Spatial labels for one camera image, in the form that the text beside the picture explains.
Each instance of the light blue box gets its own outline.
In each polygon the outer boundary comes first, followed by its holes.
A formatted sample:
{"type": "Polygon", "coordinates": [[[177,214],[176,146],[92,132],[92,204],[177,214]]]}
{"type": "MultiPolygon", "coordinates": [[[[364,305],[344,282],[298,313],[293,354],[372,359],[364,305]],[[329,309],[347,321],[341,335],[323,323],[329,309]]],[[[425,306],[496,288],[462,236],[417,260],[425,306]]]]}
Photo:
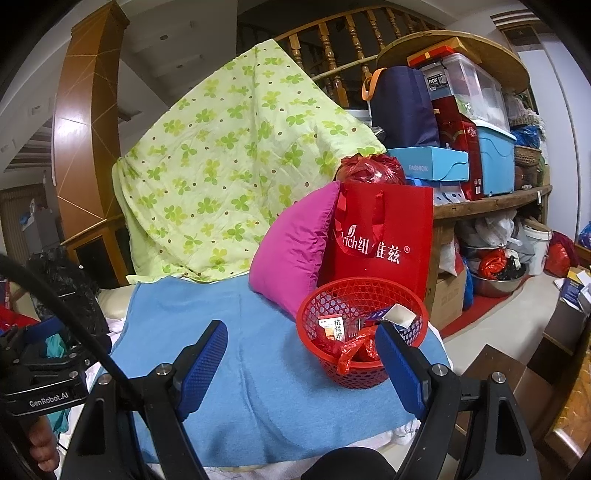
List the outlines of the light blue box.
{"type": "Polygon", "coordinates": [[[391,148],[408,177],[435,181],[467,181],[470,177],[468,153],[440,147],[391,148]]]}
{"type": "Polygon", "coordinates": [[[511,193],[515,189],[515,137],[483,120],[478,130],[484,195],[511,193]]]}

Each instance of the red plastic bag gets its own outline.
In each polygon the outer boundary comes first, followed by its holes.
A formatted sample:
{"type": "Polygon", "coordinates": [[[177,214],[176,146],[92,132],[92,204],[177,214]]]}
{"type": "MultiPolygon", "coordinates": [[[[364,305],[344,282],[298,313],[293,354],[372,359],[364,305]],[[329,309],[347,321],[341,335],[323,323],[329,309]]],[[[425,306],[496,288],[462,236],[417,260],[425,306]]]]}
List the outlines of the red plastic bag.
{"type": "Polygon", "coordinates": [[[569,273],[570,266],[569,254],[564,245],[559,242],[550,245],[544,270],[552,275],[564,278],[569,273]]]}
{"type": "Polygon", "coordinates": [[[406,185],[406,176],[398,159],[383,153],[369,157],[357,153],[352,157],[343,158],[336,179],[406,185]]]}
{"type": "Polygon", "coordinates": [[[339,362],[336,366],[336,372],[339,375],[346,375],[349,373],[351,360],[362,349],[364,352],[363,356],[358,358],[359,361],[373,362],[379,360],[377,350],[375,349],[375,331],[377,329],[377,325],[373,327],[362,328],[357,334],[357,337],[343,344],[339,362]]]}
{"type": "Polygon", "coordinates": [[[486,255],[481,261],[478,267],[478,274],[482,278],[488,278],[489,280],[496,280],[496,275],[503,268],[507,266],[507,257],[505,251],[502,248],[493,250],[491,253],[486,255]]]}
{"type": "Polygon", "coordinates": [[[328,353],[331,356],[338,357],[343,348],[343,342],[327,338],[324,329],[320,325],[316,325],[315,328],[316,338],[312,340],[312,343],[316,345],[324,353],[328,353]]]}

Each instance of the red plastic basket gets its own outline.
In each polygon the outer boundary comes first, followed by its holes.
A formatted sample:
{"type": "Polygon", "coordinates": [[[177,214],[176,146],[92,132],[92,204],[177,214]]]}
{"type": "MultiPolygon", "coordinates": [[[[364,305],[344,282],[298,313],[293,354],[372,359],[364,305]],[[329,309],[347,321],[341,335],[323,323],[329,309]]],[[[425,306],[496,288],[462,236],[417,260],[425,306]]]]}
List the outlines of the red plastic basket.
{"type": "Polygon", "coordinates": [[[319,316],[338,313],[347,326],[360,316],[395,303],[417,314],[412,325],[401,335],[407,344],[421,345],[429,320],[425,305],[406,287],[382,278],[351,277],[322,285],[302,302],[295,321],[297,333],[332,380],[346,388],[371,388],[388,378],[382,362],[351,362],[349,373],[339,375],[336,372],[338,358],[324,353],[312,343],[316,337],[315,325],[319,316]]]}

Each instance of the red plastic bag on floor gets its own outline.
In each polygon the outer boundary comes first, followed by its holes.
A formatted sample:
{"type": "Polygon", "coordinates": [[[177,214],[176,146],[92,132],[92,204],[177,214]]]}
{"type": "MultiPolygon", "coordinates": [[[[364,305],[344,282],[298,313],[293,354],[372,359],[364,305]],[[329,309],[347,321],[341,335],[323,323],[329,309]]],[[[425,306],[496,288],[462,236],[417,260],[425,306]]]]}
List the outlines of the red plastic bag on floor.
{"type": "Polygon", "coordinates": [[[557,277],[564,278],[569,273],[570,258],[563,244],[556,242],[548,249],[548,258],[544,270],[557,277]]]}
{"type": "Polygon", "coordinates": [[[496,280],[496,275],[507,266],[507,257],[502,248],[493,250],[480,261],[478,274],[482,278],[496,280]]]}

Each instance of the clutter on shelf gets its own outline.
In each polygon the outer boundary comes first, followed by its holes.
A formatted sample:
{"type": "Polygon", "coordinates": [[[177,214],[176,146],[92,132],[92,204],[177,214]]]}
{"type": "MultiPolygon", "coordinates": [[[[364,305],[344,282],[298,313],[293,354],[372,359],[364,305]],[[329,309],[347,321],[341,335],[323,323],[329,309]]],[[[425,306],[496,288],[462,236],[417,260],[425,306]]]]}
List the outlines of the clutter on shelf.
{"type": "Polygon", "coordinates": [[[477,35],[429,32],[388,46],[378,67],[362,86],[364,120],[383,128],[408,184],[434,189],[434,205],[543,184],[544,123],[517,95],[528,75],[514,54],[477,35]]]}

